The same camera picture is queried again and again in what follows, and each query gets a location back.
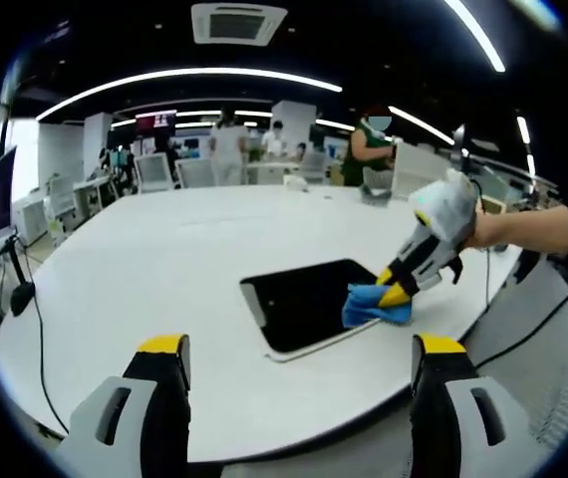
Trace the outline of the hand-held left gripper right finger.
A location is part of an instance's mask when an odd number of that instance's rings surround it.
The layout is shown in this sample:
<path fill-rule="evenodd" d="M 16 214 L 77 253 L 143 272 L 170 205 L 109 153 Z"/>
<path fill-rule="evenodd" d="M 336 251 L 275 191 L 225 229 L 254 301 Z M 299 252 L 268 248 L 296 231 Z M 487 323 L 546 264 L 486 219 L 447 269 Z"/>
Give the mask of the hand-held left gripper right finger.
<path fill-rule="evenodd" d="M 412 477 L 532 477 L 550 451 L 524 408 L 448 337 L 413 336 Z"/>

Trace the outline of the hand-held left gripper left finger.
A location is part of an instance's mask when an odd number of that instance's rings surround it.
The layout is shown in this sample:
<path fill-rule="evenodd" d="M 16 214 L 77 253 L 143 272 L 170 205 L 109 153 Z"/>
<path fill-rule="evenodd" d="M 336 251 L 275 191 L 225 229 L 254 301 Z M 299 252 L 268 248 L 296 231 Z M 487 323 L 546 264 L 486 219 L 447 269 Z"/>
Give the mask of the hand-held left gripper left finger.
<path fill-rule="evenodd" d="M 184 477 L 189 391 L 188 335 L 145 341 L 72 412 L 56 464 L 68 477 Z"/>

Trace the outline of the person's right hand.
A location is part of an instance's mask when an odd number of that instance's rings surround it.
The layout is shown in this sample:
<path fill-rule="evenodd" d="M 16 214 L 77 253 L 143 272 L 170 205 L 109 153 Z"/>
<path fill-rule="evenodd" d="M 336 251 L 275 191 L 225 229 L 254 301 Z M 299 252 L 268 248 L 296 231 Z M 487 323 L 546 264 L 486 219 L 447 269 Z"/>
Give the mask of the person's right hand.
<path fill-rule="evenodd" d="M 463 243 L 464 248 L 487 249 L 507 242 L 506 215 L 488 214 L 478 210 L 472 232 Z"/>

